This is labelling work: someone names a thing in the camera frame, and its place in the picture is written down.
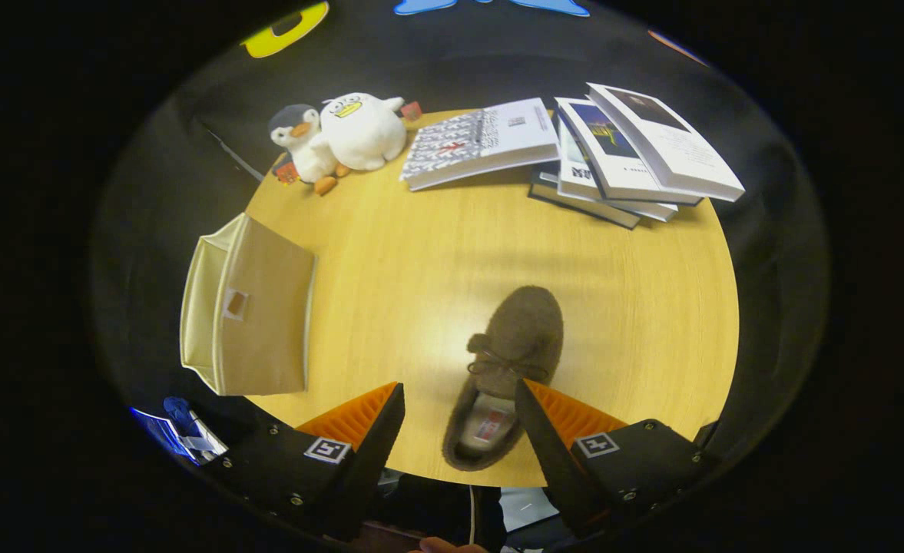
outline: white cable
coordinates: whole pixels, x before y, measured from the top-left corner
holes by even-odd
[[[469,521],[469,545],[475,543],[475,492],[472,491],[472,484],[469,484],[469,511],[472,514]]]

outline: hand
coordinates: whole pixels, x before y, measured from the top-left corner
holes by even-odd
[[[421,540],[420,546],[420,549],[409,551],[409,553],[489,553],[474,543],[472,545],[455,547],[444,539],[435,538],[435,536],[424,538]]]

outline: white plush toy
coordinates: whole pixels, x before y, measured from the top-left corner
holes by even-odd
[[[322,109],[322,134],[312,147],[328,144],[343,165],[374,171],[400,155],[407,130],[393,112],[403,98],[381,101],[364,92],[351,92],[328,102]]]
[[[294,163],[298,177],[315,185],[320,196],[336,186],[333,173],[340,177],[349,173],[327,146],[313,146],[320,129],[319,112],[312,106],[295,104],[280,110],[268,122],[268,132],[271,141],[289,151],[286,162]]]

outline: wooden table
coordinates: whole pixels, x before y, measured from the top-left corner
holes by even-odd
[[[409,129],[465,113],[429,113]],[[486,486],[543,486],[526,436],[500,462],[460,472],[442,437],[483,332],[516,287],[552,291],[565,342],[553,388],[629,423],[654,417],[692,439],[732,383],[739,306],[711,202],[633,231],[528,199],[530,167],[409,192],[406,151],[325,197],[268,173],[247,213],[319,257],[305,392],[251,396],[298,425],[386,382],[406,417],[387,465]]]

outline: open book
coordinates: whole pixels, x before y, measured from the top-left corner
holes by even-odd
[[[668,190],[653,178],[633,144],[598,106],[584,99],[555,99],[561,119],[588,154],[604,199],[688,206],[700,202],[701,195]]]
[[[400,173],[416,191],[469,175],[558,159],[540,98],[494,105],[417,131]]]
[[[746,191],[721,155],[657,98],[588,83],[588,97],[638,151],[667,190],[733,202]]]

